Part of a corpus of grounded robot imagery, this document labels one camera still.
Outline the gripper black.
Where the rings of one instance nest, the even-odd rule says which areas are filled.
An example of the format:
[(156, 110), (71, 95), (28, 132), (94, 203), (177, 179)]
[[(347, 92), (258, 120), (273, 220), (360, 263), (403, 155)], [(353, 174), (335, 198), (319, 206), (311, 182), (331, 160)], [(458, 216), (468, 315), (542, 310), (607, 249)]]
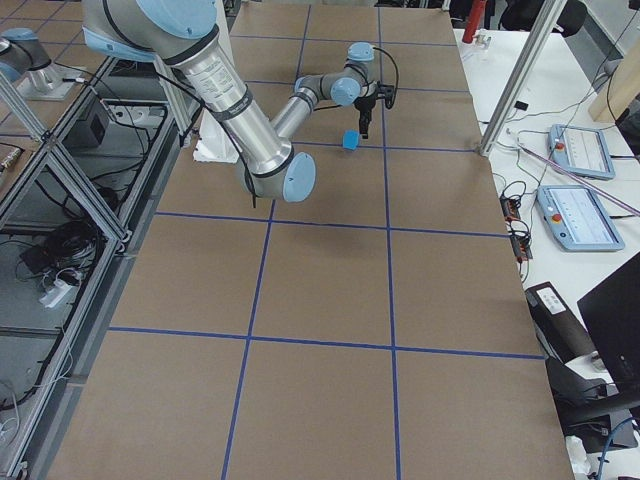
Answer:
[(371, 124), (371, 115), (377, 103), (376, 95), (368, 95), (359, 97), (355, 101), (355, 108), (359, 111), (358, 128), (359, 135), (363, 139), (369, 139), (369, 129)]

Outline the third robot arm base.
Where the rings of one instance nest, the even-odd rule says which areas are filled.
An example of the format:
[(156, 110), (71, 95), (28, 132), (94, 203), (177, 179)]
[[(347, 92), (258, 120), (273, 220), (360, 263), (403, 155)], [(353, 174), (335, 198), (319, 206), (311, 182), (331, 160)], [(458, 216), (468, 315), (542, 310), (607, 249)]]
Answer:
[(29, 28), (12, 28), (1, 33), (1, 73), (28, 100), (64, 100), (83, 70), (57, 65)]

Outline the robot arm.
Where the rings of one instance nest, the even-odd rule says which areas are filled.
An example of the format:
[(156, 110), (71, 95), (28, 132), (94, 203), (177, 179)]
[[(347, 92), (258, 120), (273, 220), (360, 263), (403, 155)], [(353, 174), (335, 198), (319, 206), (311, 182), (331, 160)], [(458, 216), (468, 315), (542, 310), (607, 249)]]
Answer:
[(255, 197), (305, 200), (316, 179), (313, 158), (290, 138), (321, 101), (339, 106), (378, 93), (374, 48), (352, 44), (339, 72), (300, 78), (269, 119), (219, 43), (212, 1), (85, 1), (83, 31), (93, 50), (120, 59), (160, 59), (182, 72), (240, 153), (240, 177)]

